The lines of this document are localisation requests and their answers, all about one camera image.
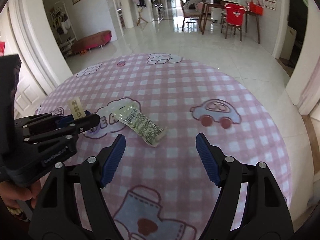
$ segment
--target blue gripper pad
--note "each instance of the blue gripper pad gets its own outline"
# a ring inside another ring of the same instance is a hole
[[[200,134],[196,137],[196,148],[201,158],[202,164],[209,176],[211,182],[214,182],[216,186],[219,186],[221,183],[221,178],[219,175],[219,166],[214,159],[208,145],[201,137]]]
[[[90,112],[89,111],[84,111],[85,112],[85,115],[88,116],[90,115]],[[58,128],[64,128],[68,125],[69,122],[72,122],[74,121],[75,119],[73,119],[73,116],[72,114],[70,115],[66,115],[65,117],[62,117],[60,119],[60,121],[57,123],[57,127]]]
[[[113,176],[118,168],[119,162],[121,161],[124,150],[125,137],[122,135],[116,145],[112,148],[109,157],[102,167],[102,175],[100,180],[100,184],[102,187],[105,187],[112,181]]]

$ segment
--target sofa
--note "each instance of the sofa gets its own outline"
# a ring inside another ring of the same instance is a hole
[[[103,46],[111,41],[111,31],[103,31],[88,37],[84,37],[78,41],[76,41],[72,47],[72,53],[77,54],[83,50],[88,50],[96,47]]]
[[[202,2],[202,0],[186,0],[183,5],[183,9],[195,9],[197,3]]]

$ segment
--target round table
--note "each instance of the round table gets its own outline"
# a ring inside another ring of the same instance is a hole
[[[260,102],[232,77],[177,55],[122,56],[67,79],[37,113],[71,114],[68,100],[76,96],[85,110],[99,114],[100,127],[79,136],[78,153],[67,166],[96,156],[119,133],[126,137],[113,181],[102,189],[124,239],[198,239],[220,192],[197,153],[200,132],[241,163],[266,162],[290,206],[291,168],[280,132]],[[119,101],[134,101],[143,114],[167,127],[156,148],[114,118],[110,109]],[[240,225],[245,193],[242,185],[232,228]],[[79,187],[76,196],[82,223],[90,228]]]

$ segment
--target cartoon car print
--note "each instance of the cartoon car print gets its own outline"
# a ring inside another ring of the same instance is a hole
[[[192,117],[199,120],[205,127],[211,126],[213,122],[219,122],[222,128],[228,129],[231,124],[241,123],[241,116],[236,109],[220,99],[210,99],[200,106],[193,106],[190,112]]]

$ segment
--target metal screw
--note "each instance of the metal screw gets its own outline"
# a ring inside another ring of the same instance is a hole
[[[88,158],[88,163],[95,163],[96,160],[97,160],[96,157],[89,157],[89,158]]]
[[[266,166],[267,165],[264,162],[259,162],[259,167],[260,168],[264,169],[264,168],[266,168]]]
[[[225,160],[227,163],[232,163],[235,159],[232,156],[227,156]]]
[[[62,166],[63,166],[63,163],[56,163],[56,164],[54,165],[54,167],[55,167],[56,169],[60,169]]]

